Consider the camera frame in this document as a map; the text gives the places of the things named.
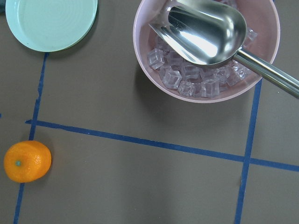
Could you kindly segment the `light green plate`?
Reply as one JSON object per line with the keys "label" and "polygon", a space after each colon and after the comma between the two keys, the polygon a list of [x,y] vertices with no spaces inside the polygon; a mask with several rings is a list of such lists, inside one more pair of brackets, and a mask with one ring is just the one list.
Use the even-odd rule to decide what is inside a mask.
{"label": "light green plate", "polygon": [[14,37],[39,52],[67,49],[90,31],[96,0],[7,0],[5,13]]}

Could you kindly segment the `orange mandarin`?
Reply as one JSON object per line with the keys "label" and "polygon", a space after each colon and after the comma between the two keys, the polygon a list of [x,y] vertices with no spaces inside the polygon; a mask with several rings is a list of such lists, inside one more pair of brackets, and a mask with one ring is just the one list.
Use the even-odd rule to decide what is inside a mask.
{"label": "orange mandarin", "polygon": [[35,181],[49,171],[52,156],[44,144],[28,140],[12,145],[4,156],[4,170],[14,182]]}

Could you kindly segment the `clear ice cubes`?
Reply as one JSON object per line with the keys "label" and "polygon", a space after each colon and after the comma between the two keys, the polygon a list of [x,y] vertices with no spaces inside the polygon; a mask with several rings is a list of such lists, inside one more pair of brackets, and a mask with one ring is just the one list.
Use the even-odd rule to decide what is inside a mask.
{"label": "clear ice cubes", "polygon": [[184,97],[214,98],[253,74],[235,60],[216,69],[201,68],[181,57],[159,36],[147,59],[163,85]]}

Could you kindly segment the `metal ice scoop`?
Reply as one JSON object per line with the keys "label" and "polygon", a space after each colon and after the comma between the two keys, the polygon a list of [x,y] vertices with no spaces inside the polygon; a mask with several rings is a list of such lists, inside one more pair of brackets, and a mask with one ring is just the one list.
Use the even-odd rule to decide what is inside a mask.
{"label": "metal ice scoop", "polygon": [[247,23],[235,8],[213,0],[168,0],[149,26],[185,60],[220,67],[235,60],[299,97],[299,82],[243,48]]}

